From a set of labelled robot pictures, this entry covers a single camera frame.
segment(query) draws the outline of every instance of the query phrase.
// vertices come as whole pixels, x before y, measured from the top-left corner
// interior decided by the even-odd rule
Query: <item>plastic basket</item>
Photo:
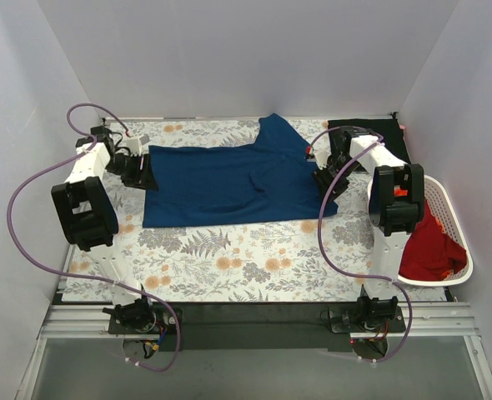
[[[372,181],[368,185],[368,193],[370,198],[370,191],[372,190]],[[413,279],[408,279],[406,277],[398,276],[398,280],[402,283],[407,283],[408,285],[414,286],[427,286],[427,287],[439,287],[439,286],[452,286],[459,285],[460,283],[466,282],[470,275],[472,275],[472,270],[474,265],[472,263],[472,257],[470,256],[469,248],[464,240],[463,232],[461,231],[461,226],[459,221],[455,216],[454,208],[452,203],[448,198],[448,194],[437,180],[424,176],[424,196],[429,204],[429,209],[433,215],[439,219],[443,224],[445,232],[454,239],[459,245],[461,245],[466,250],[467,263],[466,266],[459,272],[450,275],[443,281],[415,281]]]

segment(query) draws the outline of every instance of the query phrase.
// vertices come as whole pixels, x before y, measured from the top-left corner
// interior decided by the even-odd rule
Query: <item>gray floor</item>
[[[322,350],[217,350],[183,352],[163,374],[125,363],[121,343],[49,339],[33,399],[482,398],[462,337],[411,337],[376,368]]]

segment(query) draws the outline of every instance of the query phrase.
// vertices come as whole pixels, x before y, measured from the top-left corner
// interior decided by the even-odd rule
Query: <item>black cloth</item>
[[[404,142],[404,131],[391,119],[339,119],[328,122],[329,128],[352,126],[372,129],[384,137],[385,147],[400,160],[411,163]]]

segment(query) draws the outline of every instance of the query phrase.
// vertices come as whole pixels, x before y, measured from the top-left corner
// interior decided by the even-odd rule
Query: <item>red cloth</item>
[[[416,281],[443,281],[467,263],[466,251],[443,233],[425,202],[424,219],[405,245],[399,274]]]

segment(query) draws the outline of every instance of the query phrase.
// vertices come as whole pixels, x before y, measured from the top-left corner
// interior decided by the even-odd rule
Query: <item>blue cloth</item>
[[[146,192],[144,228],[317,218],[320,195],[307,142],[277,114],[240,147],[150,146],[158,191]],[[326,207],[334,215],[337,204]]]

